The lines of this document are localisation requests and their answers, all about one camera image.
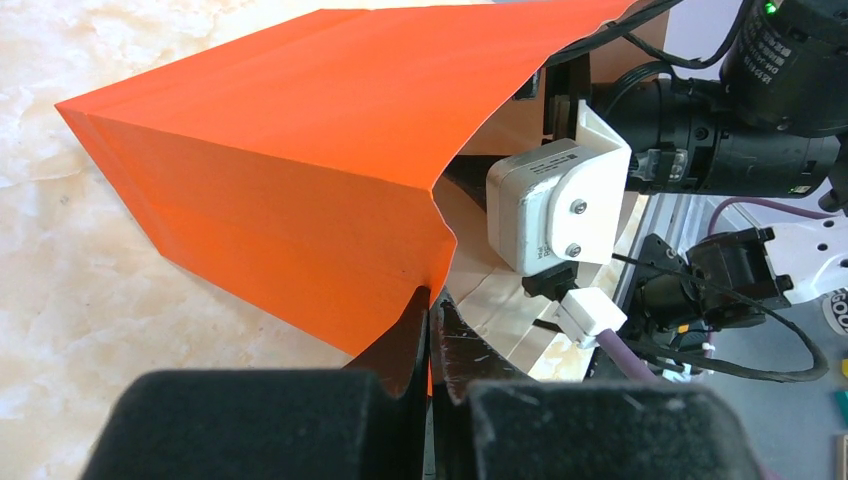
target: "marble surface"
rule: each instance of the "marble surface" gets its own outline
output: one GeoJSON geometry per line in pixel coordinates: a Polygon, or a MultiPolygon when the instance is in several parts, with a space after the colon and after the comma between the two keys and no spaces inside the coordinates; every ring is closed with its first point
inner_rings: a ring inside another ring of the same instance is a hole
{"type": "Polygon", "coordinates": [[[427,3],[0,3],[0,478],[76,478],[145,372],[349,359],[159,256],[53,104],[318,5],[427,3]]]}

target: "marble tabletop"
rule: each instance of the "marble tabletop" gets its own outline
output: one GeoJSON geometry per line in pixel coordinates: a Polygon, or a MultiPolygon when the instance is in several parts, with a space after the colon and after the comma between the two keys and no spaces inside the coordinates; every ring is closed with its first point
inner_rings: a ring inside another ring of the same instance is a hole
{"type": "MultiPolygon", "coordinates": [[[[53,108],[315,7],[295,0],[0,3],[0,478],[76,478],[110,406],[145,372],[334,368],[349,360],[162,258],[53,108]]],[[[439,188],[451,195],[450,186],[439,188]]],[[[641,200],[635,204],[622,217],[625,250],[641,200]]],[[[461,309],[479,311],[486,296],[520,295],[496,258],[459,253],[455,263],[449,286],[467,300],[461,309]]],[[[614,266],[590,277],[608,290],[617,281],[614,266]]],[[[537,377],[574,376],[563,373],[573,365],[563,339],[527,337],[526,327],[507,341],[500,320],[479,323],[537,377]],[[536,346],[517,348],[526,338],[536,346]]]]}

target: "orange bag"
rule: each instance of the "orange bag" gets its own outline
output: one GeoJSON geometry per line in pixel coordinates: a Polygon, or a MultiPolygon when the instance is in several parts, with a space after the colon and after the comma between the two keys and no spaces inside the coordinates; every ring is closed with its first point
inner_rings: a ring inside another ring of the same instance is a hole
{"type": "Polygon", "coordinates": [[[444,284],[447,163],[631,3],[317,11],[56,107],[162,255],[356,355],[444,284]]]}

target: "orange paper bag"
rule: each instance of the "orange paper bag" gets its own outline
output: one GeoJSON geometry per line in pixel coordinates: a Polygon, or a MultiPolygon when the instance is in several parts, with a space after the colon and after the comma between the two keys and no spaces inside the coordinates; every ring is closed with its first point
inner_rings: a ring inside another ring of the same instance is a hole
{"type": "Polygon", "coordinates": [[[451,158],[631,3],[317,11],[57,108],[162,255],[357,355],[445,282],[451,158]]]}

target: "gray floor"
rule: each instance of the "gray floor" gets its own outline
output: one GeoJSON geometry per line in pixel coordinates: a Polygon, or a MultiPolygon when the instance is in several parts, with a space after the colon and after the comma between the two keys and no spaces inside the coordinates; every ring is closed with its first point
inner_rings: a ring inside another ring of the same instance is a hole
{"type": "MultiPolygon", "coordinates": [[[[821,301],[783,313],[822,348],[831,371],[812,383],[777,384],[715,374],[704,382],[739,414],[760,461],[785,479],[833,479],[836,438],[848,434],[834,393],[848,390],[840,363],[848,337],[828,326],[821,301]]],[[[716,336],[718,358],[770,370],[798,370],[810,355],[795,335],[775,321],[716,336]]]]}

